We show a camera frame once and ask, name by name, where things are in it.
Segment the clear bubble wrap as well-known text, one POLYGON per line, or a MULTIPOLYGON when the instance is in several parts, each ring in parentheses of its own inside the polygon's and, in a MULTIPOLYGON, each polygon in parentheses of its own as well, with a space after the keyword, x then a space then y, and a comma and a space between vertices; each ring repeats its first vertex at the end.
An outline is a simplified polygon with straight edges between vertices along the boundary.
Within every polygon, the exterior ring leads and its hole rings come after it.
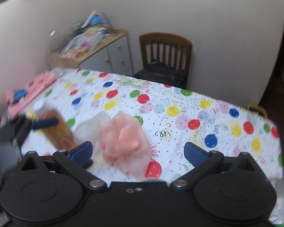
POLYGON ((106 112, 99 112, 92 118, 81 122, 74 131, 80 143, 89 141, 93 146, 98 146, 99 133, 103 126, 110 120, 106 112))

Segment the pink mesh bath sponge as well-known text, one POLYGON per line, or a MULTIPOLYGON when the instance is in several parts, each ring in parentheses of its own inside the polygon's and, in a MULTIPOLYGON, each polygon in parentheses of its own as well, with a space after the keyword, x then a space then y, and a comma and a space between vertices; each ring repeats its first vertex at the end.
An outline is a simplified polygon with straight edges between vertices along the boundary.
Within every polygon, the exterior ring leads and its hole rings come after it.
POLYGON ((119 111, 102 126, 98 140, 108 165, 136 179, 145 177, 151 162, 151 146, 136 117, 119 111))

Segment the amber tea bottle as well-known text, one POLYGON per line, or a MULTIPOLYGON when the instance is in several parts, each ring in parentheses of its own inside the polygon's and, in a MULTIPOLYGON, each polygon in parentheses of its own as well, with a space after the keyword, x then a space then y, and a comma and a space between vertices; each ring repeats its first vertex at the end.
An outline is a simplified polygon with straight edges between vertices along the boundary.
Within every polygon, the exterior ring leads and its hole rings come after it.
POLYGON ((45 99, 38 100, 34 104, 33 111, 37 121, 54 117, 59 119, 58 125, 42 129, 43 133, 56 149, 70 151, 77 146, 71 129, 66 124, 59 111, 50 105, 48 101, 45 99))

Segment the pink patterned pouch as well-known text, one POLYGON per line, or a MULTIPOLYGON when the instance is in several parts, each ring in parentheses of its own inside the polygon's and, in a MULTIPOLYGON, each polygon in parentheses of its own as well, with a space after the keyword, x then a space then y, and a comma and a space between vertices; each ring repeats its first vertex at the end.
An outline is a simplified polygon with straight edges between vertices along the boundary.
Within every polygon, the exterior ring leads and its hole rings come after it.
POLYGON ((41 92, 56 81, 52 72, 45 71, 35 77, 24 87, 6 92, 7 111, 11 118, 17 116, 41 92))

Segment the clear drinking glass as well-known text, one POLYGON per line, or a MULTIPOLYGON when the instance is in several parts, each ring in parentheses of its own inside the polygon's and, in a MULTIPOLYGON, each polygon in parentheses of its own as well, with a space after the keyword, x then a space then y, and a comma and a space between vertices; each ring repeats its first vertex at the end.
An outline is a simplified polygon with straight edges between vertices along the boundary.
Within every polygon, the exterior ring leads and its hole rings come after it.
POLYGON ((64 68, 61 68, 61 67, 56 67, 52 70, 53 74, 57 77, 57 78, 60 78, 60 77, 63 77, 65 76, 66 74, 66 71, 64 68))

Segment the colourful balloon tablecloth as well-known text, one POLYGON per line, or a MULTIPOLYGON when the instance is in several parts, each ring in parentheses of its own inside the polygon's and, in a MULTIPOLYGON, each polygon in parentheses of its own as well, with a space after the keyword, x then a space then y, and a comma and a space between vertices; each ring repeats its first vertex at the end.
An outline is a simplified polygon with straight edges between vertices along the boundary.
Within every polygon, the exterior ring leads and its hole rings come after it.
POLYGON ((191 171, 193 166, 184 156, 187 142, 225 156, 248 152, 268 178, 283 177, 277 126, 230 103, 169 85, 82 69, 68 69, 39 98, 56 107, 72 130, 99 112, 134 116, 151 146, 147 179, 171 182, 191 171))

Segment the white wooden side cabinet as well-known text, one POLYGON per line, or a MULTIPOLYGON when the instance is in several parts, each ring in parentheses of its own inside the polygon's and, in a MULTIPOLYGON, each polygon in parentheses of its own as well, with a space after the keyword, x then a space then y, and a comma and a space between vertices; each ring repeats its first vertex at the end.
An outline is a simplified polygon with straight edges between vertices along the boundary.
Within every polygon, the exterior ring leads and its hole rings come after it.
POLYGON ((116 29, 116 35, 108 36, 94 50, 79 58, 65 58, 57 53, 47 56, 48 66, 81 68, 100 72, 132 76, 132 62, 128 34, 125 29, 116 29))

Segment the black bag on chair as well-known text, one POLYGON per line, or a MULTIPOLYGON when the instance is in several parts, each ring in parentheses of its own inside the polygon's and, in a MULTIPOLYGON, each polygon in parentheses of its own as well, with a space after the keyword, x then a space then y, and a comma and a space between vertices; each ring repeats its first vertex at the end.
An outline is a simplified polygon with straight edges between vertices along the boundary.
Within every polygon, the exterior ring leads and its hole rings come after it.
POLYGON ((177 70, 163 62, 152 61, 142 70, 135 73, 133 77, 173 87, 184 88, 187 85, 188 74, 184 70, 177 70))

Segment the dark wooden chair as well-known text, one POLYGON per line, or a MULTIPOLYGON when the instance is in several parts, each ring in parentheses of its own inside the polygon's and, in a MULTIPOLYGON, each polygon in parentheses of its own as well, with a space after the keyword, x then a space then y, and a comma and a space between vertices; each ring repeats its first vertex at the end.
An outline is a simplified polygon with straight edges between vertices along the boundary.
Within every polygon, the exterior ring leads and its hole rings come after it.
POLYGON ((190 40, 172 33, 152 32, 141 35, 139 42, 143 68, 152 61, 160 61, 189 75, 192 56, 190 40))

